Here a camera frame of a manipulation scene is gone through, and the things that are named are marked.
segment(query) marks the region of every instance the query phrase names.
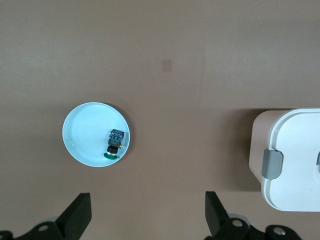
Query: screw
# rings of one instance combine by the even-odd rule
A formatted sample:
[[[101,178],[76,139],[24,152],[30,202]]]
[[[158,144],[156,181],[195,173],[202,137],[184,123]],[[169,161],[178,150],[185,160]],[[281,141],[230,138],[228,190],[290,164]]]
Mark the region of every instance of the screw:
[[[41,227],[38,228],[38,231],[39,231],[39,232],[42,232],[42,231],[47,230],[48,228],[49,228],[48,225],[43,225],[43,226],[41,226]]]
[[[273,231],[278,235],[282,235],[282,236],[286,235],[286,231],[283,230],[281,227],[275,227]]]
[[[233,226],[238,227],[238,228],[241,228],[243,226],[242,222],[237,219],[233,220],[232,224],[233,224]]]

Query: plastic storage box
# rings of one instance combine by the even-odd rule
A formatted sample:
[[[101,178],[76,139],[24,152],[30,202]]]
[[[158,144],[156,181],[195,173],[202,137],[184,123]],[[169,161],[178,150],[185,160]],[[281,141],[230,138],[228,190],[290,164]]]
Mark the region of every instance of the plastic storage box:
[[[261,113],[249,166],[273,208],[320,212],[320,108]]]

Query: gray clip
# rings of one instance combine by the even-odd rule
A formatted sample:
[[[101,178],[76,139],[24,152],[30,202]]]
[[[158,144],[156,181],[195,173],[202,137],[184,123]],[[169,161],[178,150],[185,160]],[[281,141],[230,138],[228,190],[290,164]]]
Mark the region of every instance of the gray clip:
[[[265,179],[276,179],[281,174],[284,156],[280,151],[265,149],[262,163],[262,176]]]

